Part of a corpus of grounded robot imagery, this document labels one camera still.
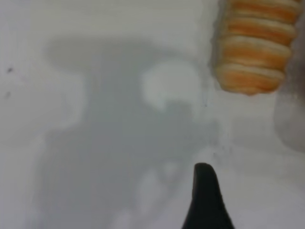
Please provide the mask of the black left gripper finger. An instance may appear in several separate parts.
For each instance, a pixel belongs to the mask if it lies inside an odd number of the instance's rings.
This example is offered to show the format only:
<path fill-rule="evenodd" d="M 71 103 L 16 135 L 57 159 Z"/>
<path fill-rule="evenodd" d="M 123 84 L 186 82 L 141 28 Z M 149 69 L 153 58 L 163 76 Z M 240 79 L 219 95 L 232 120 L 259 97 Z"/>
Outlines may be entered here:
<path fill-rule="evenodd" d="M 233 229 L 218 178 L 210 164 L 194 166 L 192 201 L 183 229 Z"/>

